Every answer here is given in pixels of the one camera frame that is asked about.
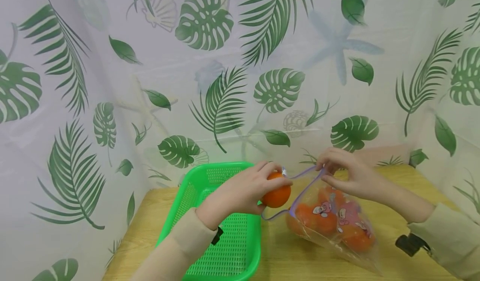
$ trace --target green basket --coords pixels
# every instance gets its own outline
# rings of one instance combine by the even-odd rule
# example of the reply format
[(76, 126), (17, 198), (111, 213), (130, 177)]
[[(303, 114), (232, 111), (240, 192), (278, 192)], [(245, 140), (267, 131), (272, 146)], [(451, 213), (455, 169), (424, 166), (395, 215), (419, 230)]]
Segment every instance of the green basket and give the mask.
[[(192, 207), (199, 206), (222, 183), (253, 166), (249, 162), (223, 162), (199, 165), (190, 170), (168, 213), (157, 245)], [(224, 234), (215, 245), (188, 269), (184, 281), (248, 280), (260, 262), (260, 216), (235, 213), (222, 222)]]

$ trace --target sleeve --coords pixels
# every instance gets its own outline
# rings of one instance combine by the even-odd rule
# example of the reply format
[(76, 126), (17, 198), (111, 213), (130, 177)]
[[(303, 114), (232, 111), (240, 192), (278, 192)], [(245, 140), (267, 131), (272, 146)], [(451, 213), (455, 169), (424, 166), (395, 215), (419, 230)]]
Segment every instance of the sleeve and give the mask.
[(408, 227), (429, 245), (432, 258), (452, 275), (465, 281), (480, 281), (479, 225), (438, 204), (427, 221)]
[(142, 263), (132, 281), (177, 281), (208, 248), (217, 230), (207, 228), (191, 208)]

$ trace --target plastic bag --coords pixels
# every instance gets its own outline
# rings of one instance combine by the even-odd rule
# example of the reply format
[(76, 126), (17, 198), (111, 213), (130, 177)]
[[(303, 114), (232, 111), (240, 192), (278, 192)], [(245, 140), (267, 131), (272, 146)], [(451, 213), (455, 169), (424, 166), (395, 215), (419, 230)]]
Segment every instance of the plastic bag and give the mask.
[(290, 204), (281, 211), (267, 208), (262, 213), (266, 221), (283, 220), (290, 234), (296, 234), (319, 246), (329, 248), (341, 258), (369, 271), (381, 274), (378, 244), (370, 221), (352, 196), (335, 189), (322, 180), (315, 167), (297, 176), (313, 178)]

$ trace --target shower curtain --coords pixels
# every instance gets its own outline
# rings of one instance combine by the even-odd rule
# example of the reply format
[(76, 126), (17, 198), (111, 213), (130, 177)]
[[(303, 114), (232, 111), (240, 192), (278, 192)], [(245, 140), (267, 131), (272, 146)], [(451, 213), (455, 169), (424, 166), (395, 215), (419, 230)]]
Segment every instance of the shower curtain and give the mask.
[(101, 280), (149, 189), (329, 146), (480, 222), (480, 0), (0, 0), (2, 280)]

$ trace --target table surface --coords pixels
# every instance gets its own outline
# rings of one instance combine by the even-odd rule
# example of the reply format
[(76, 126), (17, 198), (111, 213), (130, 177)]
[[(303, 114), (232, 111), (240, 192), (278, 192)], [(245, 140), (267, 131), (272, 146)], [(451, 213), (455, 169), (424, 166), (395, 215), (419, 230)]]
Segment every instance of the table surface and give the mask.
[[(398, 165), (379, 167), (377, 170), (433, 203), (441, 202), (455, 208), (413, 167)], [(336, 176), (345, 179), (347, 173), (339, 171)], [(155, 248), (177, 190), (155, 189), (147, 193), (105, 273), (104, 281), (130, 280), (133, 272)], [(408, 234), (408, 228), (400, 215), (374, 202), (362, 200), (360, 204), (369, 215), (379, 242), (379, 262), (383, 277), (354, 266), (333, 256), (327, 249), (294, 235), (285, 237), (281, 242), (274, 242), (272, 239), (278, 238), (276, 228), (263, 221), (262, 259), (251, 280), (456, 280), (423, 250), (410, 258), (395, 247), (395, 240), (402, 234)]]

